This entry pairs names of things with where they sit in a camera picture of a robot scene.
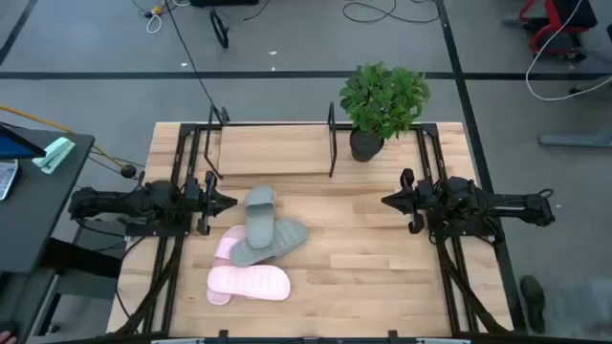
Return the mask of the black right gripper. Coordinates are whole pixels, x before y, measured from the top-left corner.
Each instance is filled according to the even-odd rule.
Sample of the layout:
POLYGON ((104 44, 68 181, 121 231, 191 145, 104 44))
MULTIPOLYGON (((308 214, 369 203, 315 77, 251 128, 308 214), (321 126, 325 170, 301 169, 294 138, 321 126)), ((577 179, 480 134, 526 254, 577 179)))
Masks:
POLYGON ((395 201, 403 200, 404 192, 406 192, 409 199, 408 212, 412 215, 412 221, 408 225, 409 232, 418 234, 425 228, 425 217, 419 213, 419 210, 424 210, 427 218, 433 221, 432 225, 428 225, 429 230, 434 234, 442 234, 444 229, 442 198, 447 180, 446 176, 441 177, 435 183, 429 180, 419 180, 416 186, 412 186, 415 182, 413 170, 405 168, 400 177, 402 188, 391 195, 382 197, 382 201, 385 205, 404 214, 404 204, 395 201))

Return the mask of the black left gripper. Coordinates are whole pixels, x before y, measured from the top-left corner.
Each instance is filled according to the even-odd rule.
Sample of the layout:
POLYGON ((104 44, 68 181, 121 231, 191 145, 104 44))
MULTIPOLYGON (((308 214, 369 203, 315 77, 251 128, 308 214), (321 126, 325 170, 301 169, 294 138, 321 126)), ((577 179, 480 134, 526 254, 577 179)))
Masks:
MULTIPOLYGON (((190 212, 200 212, 196 230, 202 235, 209 235, 209 218, 212 216, 211 191, 215 188, 217 178, 213 172, 208 171, 205 177, 205 188, 202 189, 198 179, 187 176, 185 182, 186 205, 190 212)), ((214 216, 236 206, 238 201, 214 189, 214 216)))

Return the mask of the grey rubber slide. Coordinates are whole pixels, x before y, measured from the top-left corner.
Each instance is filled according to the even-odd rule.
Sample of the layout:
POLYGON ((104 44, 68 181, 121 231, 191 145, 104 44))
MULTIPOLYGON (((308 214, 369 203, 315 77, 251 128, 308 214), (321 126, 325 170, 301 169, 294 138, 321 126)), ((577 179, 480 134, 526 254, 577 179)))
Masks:
POLYGON ((268 185, 253 188, 245 198, 245 228, 251 247, 262 248, 273 240, 275 193, 268 185))
POLYGON ((295 219, 281 218, 262 226, 246 226, 246 238, 229 251, 230 260, 240 268, 282 257, 305 244, 310 231, 295 219))

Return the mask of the pink rubber slide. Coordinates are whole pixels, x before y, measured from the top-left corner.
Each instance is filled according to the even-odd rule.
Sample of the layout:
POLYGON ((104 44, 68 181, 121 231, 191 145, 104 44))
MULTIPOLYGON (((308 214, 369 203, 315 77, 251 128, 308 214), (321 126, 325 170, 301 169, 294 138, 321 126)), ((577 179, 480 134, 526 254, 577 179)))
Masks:
POLYGON ((288 275, 269 265, 215 267, 208 274, 208 287, 220 293, 270 301, 285 300, 291 293, 288 275))
MULTIPOLYGON (((235 244, 245 239, 246 236, 247 234, 244 225, 236 225, 228 229, 219 241, 217 249, 214 253, 211 267, 217 268, 222 266, 232 266, 233 262, 230 259, 230 251, 235 244)), ((223 306, 231 301, 232 295, 208 289, 207 298, 208 302, 212 305, 223 306)))

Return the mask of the green potted plant black pot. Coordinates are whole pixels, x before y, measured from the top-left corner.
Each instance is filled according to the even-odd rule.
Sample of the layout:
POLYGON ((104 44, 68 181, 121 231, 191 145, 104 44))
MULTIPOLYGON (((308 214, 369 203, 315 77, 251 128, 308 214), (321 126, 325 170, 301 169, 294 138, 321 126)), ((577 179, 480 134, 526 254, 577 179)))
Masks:
POLYGON ((422 72, 383 63, 365 64, 345 81, 340 107, 352 122, 349 144, 354 160, 371 161, 391 139, 400 139, 429 103, 422 72))

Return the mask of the person's shoe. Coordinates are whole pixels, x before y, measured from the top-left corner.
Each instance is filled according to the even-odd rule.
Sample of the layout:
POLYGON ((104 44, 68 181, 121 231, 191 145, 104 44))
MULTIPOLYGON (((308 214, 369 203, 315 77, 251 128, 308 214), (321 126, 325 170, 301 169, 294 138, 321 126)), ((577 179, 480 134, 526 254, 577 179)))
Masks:
POLYGON ((546 298, 544 289, 532 276, 525 275, 520 279, 519 288, 526 305, 527 319, 530 327, 536 333, 545 332, 544 310, 546 298))

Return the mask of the black floor stand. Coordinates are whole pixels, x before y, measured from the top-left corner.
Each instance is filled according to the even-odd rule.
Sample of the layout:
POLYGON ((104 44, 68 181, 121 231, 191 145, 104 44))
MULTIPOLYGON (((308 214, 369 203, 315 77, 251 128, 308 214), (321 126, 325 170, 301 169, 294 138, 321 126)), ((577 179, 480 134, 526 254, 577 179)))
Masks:
POLYGON ((223 49, 229 47, 229 28, 225 25, 223 19, 219 16, 215 8, 209 11, 209 20, 216 35, 216 38, 223 49))

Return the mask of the mint green stapler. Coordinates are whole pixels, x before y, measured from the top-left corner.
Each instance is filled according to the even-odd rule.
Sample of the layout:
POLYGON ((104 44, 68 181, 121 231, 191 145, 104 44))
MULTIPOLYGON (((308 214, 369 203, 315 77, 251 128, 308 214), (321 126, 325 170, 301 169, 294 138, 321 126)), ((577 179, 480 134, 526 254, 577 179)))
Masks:
POLYGON ((76 144, 71 140, 61 137, 49 144, 45 149, 44 158, 34 158, 32 163, 43 173, 51 175, 61 165, 64 159, 75 148, 76 144))

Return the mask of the black side desk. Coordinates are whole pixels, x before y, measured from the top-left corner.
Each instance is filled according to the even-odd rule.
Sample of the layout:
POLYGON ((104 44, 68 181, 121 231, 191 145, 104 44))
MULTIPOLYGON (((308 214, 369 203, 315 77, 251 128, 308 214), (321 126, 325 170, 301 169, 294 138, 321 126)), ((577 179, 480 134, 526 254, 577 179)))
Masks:
POLYGON ((0 202, 0 323, 13 324, 17 344, 28 340, 54 280, 40 261, 95 142, 91 135, 63 136, 75 147, 55 171, 21 159, 17 181, 0 202))

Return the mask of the grey desk foot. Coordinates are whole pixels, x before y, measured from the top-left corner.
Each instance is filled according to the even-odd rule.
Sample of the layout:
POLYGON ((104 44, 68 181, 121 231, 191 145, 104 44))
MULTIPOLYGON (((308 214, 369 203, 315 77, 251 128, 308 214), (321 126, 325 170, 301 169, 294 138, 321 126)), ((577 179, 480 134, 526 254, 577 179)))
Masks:
POLYGON ((612 90, 612 75, 605 75, 595 79, 582 81, 570 88, 569 95, 584 95, 593 91, 612 90))
POLYGON ((591 135, 541 135, 538 142, 549 146, 612 148, 612 130, 591 135))

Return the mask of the laptop computer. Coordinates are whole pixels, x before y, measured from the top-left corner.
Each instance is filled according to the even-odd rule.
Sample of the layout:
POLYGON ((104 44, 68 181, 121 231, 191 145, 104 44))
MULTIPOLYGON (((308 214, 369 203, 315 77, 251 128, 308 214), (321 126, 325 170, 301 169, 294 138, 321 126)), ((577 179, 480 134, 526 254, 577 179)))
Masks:
POLYGON ((0 202, 4 201, 18 174, 19 161, 45 158, 46 151, 0 124, 0 202))

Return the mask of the red and black chair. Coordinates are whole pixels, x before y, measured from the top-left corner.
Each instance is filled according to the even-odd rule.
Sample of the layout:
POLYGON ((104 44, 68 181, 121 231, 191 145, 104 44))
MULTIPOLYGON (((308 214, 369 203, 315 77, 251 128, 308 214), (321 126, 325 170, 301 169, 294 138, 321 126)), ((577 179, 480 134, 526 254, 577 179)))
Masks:
POLYGON ((598 20, 589 0, 543 0, 544 15, 528 16, 536 0, 526 0, 518 15, 503 19, 508 27, 522 29, 531 37, 528 48, 537 56, 558 57, 569 62, 586 58, 580 36, 595 28, 598 20))

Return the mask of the wooden shelf black metal frame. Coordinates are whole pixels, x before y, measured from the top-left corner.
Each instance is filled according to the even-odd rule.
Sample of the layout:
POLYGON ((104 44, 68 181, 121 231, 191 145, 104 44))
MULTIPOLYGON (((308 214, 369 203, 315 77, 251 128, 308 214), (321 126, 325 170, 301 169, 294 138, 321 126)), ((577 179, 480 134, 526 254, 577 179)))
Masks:
POLYGON ((214 123, 203 125, 203 157, 215 177, 327 175, 333 177, 338 159, 335 105, 324 122, 232 123, 227 109, 212 106, 210 118, 220 126, 218 161, 208 156, 214 123))

